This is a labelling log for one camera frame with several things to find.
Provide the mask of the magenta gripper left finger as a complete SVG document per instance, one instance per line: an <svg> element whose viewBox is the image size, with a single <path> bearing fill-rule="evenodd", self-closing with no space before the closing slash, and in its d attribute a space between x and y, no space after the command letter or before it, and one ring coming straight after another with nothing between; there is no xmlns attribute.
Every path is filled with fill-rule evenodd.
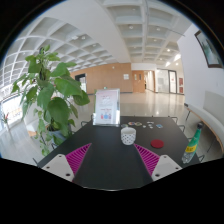
<svg viewBox="0 0 224 224"><path fill-rule="evenodd" d="M88 143L67 155L56 155L43 167L43 170L72 182L90 146L91 143Z"/></svg>

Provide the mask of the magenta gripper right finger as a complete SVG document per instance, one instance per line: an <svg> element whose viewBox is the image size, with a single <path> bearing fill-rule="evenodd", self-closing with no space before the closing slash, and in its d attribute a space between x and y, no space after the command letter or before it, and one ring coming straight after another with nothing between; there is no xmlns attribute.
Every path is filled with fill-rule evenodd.
<svg viewBox="0 0 224 224"><path fill-rule="evenodd" d="M182 167L168 155L159 156L138 144L135 144L135 148L153 181L159 180L182 169Z"/></svg>

